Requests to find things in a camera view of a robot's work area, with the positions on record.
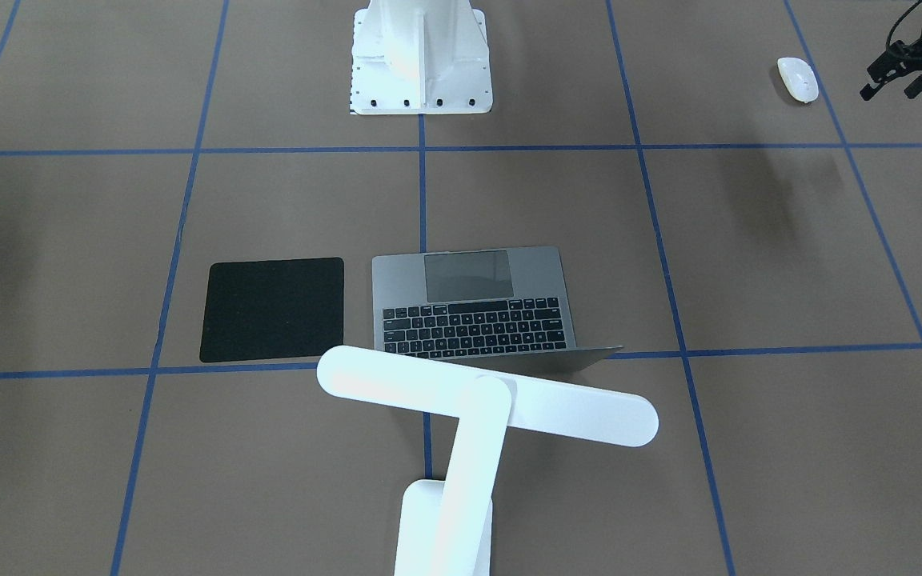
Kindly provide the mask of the white computer mouse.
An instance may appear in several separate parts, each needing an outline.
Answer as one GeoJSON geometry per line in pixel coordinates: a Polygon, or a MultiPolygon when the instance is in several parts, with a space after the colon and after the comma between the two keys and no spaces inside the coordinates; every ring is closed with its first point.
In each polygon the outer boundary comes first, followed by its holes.
{"type": "Polygon", "coordinates": [[[784,89],[795,102],[812,103],[820,97],[819,82],[808,62],[794,56],[783,56],[776,59],[776,69],[784,89]]]}

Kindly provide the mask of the grey laptop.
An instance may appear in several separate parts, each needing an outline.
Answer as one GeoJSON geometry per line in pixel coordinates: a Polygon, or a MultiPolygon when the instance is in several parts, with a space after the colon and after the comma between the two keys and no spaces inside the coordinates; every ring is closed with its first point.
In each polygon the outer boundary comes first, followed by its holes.
{"type": "Polygon", "coordinates": [[[385,353],[540,376],[619,351],[578,343],[554,246],[380,255],[371,273],[385,353]]]}

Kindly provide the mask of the black mouse pad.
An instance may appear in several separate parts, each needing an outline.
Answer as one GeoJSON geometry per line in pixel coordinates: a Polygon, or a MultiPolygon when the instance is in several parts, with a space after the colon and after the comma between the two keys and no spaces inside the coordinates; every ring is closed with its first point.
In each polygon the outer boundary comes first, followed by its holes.
{"type": "Polygon", "coordinates": [[[198,358],[322,356],[344,343],[344,296],[342,258],[213,263],[198,358]]]}

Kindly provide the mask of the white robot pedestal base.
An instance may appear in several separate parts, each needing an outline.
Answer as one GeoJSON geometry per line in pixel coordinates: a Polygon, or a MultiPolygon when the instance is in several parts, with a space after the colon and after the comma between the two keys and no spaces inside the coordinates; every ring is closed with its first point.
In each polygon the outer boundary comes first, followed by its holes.
{"type": "Polygon", "coordinates": [[[352,18],[349,113],[486,114],[486,15],[468,1],[371,1],[352,18]]]}

